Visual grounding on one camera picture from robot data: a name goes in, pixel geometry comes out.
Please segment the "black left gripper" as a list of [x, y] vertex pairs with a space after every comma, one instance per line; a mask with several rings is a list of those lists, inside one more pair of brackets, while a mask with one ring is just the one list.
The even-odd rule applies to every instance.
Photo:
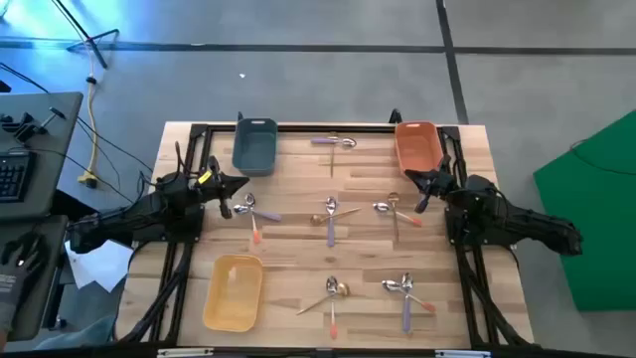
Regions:
[[232, 210], [228, 206], [227, 199], [234, 195], [240, 188], [248, 183], [248, 178], [244, 176], [222, 175], [222, 185], [197, 187], [194, 184], [191, 189], [199, 197], [202, 202], [211, 200], [220, 200], [220, 212], [224, 219], [228, 220], [233, 217]]

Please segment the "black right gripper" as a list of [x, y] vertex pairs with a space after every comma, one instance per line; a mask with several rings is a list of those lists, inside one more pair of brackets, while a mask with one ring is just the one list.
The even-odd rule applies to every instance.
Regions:
[[443, 169], [426, 172], [408, 169], [404, 171], [404, 174], [417, 188], [425, 188], [424, 194], [420, 196], [414, 208], [416, 213], [423, 213], [426, 210], [430, 197], [444, 199], [449, 193], [460, 188], [456, 178]]

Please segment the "gold spoon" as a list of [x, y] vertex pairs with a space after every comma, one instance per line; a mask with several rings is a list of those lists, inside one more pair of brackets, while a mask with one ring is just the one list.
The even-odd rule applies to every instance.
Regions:
[[399, 202], [399, 194], [397, 192], [391, 192], [388, 195], [388, 203], [391, 205], [391, 210], [393, 213], [393, 224], [394, 224], [394, 243], [397, 244], [399, 241], [399, 231], [398, 231], [398, 214], [397, 214], [397, 203]]
[[[349, 287], [345, 284], [345, 283], [338, 283], [338, 294], [337, 296], [348, 296], [350, 294], [350, 289]], [[325, 300], [330, 299], [329, 297], [329, 293], [327, 291], [327, 295], [324, 296], [323, 298], [320, 298], [319, 300], [317, 300], [316, 302], [310, 304], [309, 306], [300, 309], [299, 311], [296, 312], [297, 315], [300, 315], [306, 311], [309, 311], [310, 309], [316, 307], [317, 305], [319, 305], [320, 303], [322, 303]]]
[[331, 132], [329, 139], [332, 141], [330, 148], [330, 177], [334, 177], [334, 156], [335, 156], [335, 148], [339, 143], [339, 137], [336, 132]]

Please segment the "orange-handled silver spoon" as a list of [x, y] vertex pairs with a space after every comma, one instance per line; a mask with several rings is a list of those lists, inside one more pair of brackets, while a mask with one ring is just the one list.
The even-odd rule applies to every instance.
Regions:
[[382, 287], [387, 290], [387, 291], [400, 291], [402, 293], [405, 294], [405, 296], [407, 298], [410, 298], [412, 300], [414, 300], [415, 302], [417, 302], [419, 305], [421, 305], [425, 310], [427, 310], [428, 312], [431, 313], [435, 313], [436, 312], [436, 308], [433, 304], [422, 301], [421, 299], [415, 297], [414, 295], [410, 294], [401, 284], [397, 283], [396, 281], [393, 280], [383, 280], [382, 281]]
[[250, 219], [251, 219], [251, 225], [252, 225], [252, 234], [253, 234], [253, 243], [255, 245], [258, 245], [261, 242], [261, 235], [260, 232], [258, 230], [258, 226], [256, 223], [256, 219], [255, 219], [255, 214], [254, 214], [254, 206], [255, 206], [255, 198], [253, 196], [252, 193], [247, 193], [244, 197], [245, 199], [245, 204], [247, 205], [249, 214], [250, 214]]
[[326, 288], [330, 297], [330, 336], [332, 340], [338, 337], [338, 328], [336, 323], [335, 297], [338, 294], [338, 281], [334, 276], [327, 278]]

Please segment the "crossed spoons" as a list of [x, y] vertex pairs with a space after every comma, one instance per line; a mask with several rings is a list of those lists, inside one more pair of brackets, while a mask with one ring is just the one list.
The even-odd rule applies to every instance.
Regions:
[[344, 211], [342, 213], [332, 214], [332, 215], [321, 215], [321, 216], [313, 215], [310, 218], [310, 223], [313, 226], [319, 226], [319, 225], [322, 225], [323, 223], [326, 223], [329, 219], [335, 219], [335, 218], [343, 217], [343, 216], [346, 216], [346, 215], [349, 215], [349, 214], [356, 213], [358, 211], [360, 211], [360, 208], [350, 209], [350, 210]]
[[377, 212], [381, 212], [381, 213], [392, 213], [395, 214], [398, 218], [404, 219], [407, 222], [410, 222], [411, 224], [421, 227], [422, 226], [422, 221], [420, 219], [417, 218], [413, 218], [410, 217], [407, 214], [404, 214], [402, 212], [399, 211], [395, 211], [394, 207], [388, 203], [385, 202], [376, 202], [373, 204], [374, 209]]

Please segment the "purple-handled silver spoon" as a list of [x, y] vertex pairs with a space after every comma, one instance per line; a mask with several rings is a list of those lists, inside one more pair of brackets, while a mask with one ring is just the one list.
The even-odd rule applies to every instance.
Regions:
[[351, 137], [314, 137], [310, 139], [312, 144], [340, 144], [344, 147], [354, 148], [357, 141]]
[[257, 211], [254, 208], [249, 207], [247, 205], [240, 205], [240, 204], [234, 205], [233, 210], [236, 214], [239, 214], [239, 215], [250, 213], [250, 214], [254, 214], [256, 216], [260, 216], [262, 218], [275, 221], [275, 222], [280, 222], [282, 220], [282, 217], [278, 214]]
[[410, 304], [410, 291], [413, 288], [412, 276], [406, 272], [401, 279], [401, 288], [404, 294], [403, 311], [402, 311], [402, 331], [410, 335], [411, 333], [411, 304]]
[[337, 201], [333, 196], [326, 200], [327, 217], [327, 246], [332, 248], [335, 246], [335, 227], [333, 223], [333, 215], [337, 209]]

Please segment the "teal plastic bin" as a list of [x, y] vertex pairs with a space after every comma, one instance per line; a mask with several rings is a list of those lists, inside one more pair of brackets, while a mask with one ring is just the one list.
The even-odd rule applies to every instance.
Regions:
[[270, 118], [240, 117], [236, 126], [233, 167], [248, 177], [274, 172], [278, 125]]

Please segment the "yellow plastic bin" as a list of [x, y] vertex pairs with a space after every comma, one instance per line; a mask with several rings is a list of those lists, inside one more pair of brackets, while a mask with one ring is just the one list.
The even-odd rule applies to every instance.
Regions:
[[203, 311], [204, 325], [216, 331], [243, 333], [256, 322], [263, 281], [259, 258], [224, 255], [213, 266]]

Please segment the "green mat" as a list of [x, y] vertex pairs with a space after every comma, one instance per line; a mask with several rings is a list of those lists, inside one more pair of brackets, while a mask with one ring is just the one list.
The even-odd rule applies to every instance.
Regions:
[[636, 311], [636, 110], [573, 144], [534, 173], [547, 214], [582, 235], [582, 254], [563, 256], [580, 311]]

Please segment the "grey desk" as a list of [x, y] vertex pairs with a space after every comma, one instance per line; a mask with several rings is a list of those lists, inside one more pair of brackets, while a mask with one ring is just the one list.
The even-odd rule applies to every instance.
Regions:
[[0, 127], [0, 152], [30, 151], [36, 154], [35, 167], [23, 202], [0, 203], [0, 222], [26, 221], [47, 215], [66, 215], [72, 219], [90, 214], [92, 208], [58, 188], [67, 159], [83, 95], [79, 92], [0, 94], [0, 113], [19, 121], [29, 112], [38, 122], [49, 115], [50, 107], [61, 111], [66, 120], [56, 118], [48, 134], [35, 135], [26, 144]]

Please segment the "grey-blue fabric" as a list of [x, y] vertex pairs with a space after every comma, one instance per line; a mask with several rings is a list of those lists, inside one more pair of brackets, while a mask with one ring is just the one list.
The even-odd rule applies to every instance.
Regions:
[[100, 346], [111, 340], [113, 325], [116, 317], [107, 315], [88, 327], [72, 333], [47, 338], [39, 343], [36, 350], [58, 350], [68, 348], [82, 348]]

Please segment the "black clamp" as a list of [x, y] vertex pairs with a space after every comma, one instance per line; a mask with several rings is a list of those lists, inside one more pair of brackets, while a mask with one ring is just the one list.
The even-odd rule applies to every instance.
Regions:
[[48, 134], [47, 126], [56, 118], [66, 120], [66, 116], [54, 107], [49, 108], [51, 113], [43, 122], [38, 122], [32, 114], [24, 112], [19, 121], [15, 121], [12, 116], [0, 113], [0, 127], [13, 135], [21, 144], [26, 144], [35, 135]]

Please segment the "black floor stand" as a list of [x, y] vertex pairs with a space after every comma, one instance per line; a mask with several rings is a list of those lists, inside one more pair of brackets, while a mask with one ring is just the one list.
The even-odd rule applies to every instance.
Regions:
[[104, 56], [102, 55], [96, 41], [101, 40], [108, 36], [113, 36], [114, 38], [116, 38], [120, 34], [120, 31], [117, 28], [114, 28], [109, 31], [92, 36], [85, 30], [85, 28], [80, 24], [80, 22], [76, 19], [76, 17], [72, 14], [72, 12], [62, 2], [62, 0], [50, 0], [50, 1], [53, 3], [53, 5], [57, 8], [57, 10], [62, 14], [62, 16], [67, 20], [67, 22], [71, 25], [73, 30], [79, 36], [79, 42], [74, 45], [68, 46], [67, 50], [71, 51], [77, 48], [78, 46], [82, 46], [84, 47], [85, 51], [87, 52], [91, 60], [91, 70], [90, 70], [91, 72], [93, 72], [94, 62], [98, 62], [104, 70], [107, 70], [108, 64]]

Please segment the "black work glove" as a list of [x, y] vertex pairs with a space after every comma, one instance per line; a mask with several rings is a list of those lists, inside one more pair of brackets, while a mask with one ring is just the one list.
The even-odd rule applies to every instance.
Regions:
[[33, 281], [46, 264], [44, 236], [28, 232], [7, 242], [0, 250], [0, 343], [13, 329], [16, 312]]

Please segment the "white bracket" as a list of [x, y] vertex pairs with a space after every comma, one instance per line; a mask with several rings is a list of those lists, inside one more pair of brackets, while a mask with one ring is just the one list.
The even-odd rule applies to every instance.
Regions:
[[156, 358], [202, 358], [214, 354], [215, 349], [207, 347], [166, 348], [159, 349]]
[[435, 358], [492, 358], [490, 351], [479, 350], [435, 350]]

